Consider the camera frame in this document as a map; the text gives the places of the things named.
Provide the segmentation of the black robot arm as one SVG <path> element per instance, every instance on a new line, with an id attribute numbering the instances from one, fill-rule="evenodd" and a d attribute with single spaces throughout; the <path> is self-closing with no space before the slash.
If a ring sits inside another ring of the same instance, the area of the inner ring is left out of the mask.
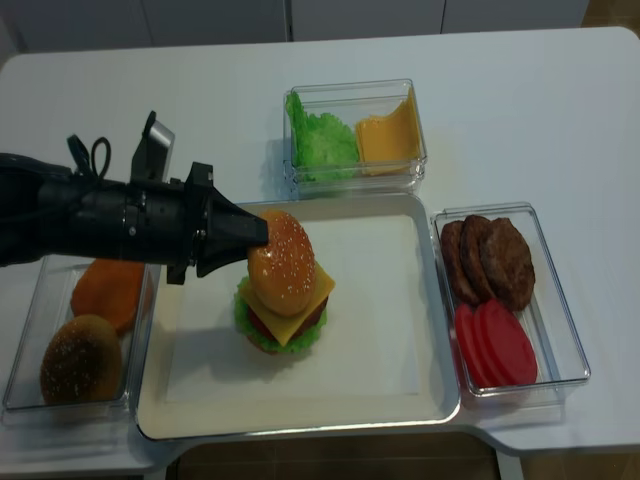
<path id="1" fill-rule="evenodd" d="M 181 285 L 244 260 L 268 242 L 265 220 L 230 202 L 212 168 L 194 163 L 186 181 L 106 180 L 30 157 L 1 156 L 1 263 L 48 255 L 163 265 Z"/>

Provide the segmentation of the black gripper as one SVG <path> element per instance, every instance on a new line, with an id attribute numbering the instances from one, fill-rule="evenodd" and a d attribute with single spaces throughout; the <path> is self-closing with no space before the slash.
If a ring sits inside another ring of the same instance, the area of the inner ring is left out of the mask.
<path id="1" fill-rule="evenodd" d="M 203 278 L 245 260 L 268 241 L 267 221 L 213 187 L 209 165 L 193 163 L 184 182 L 133 179 L 125 187 L 120 258 L 166 266 L 169 284 L 183 284 L 190 266 Z"/>

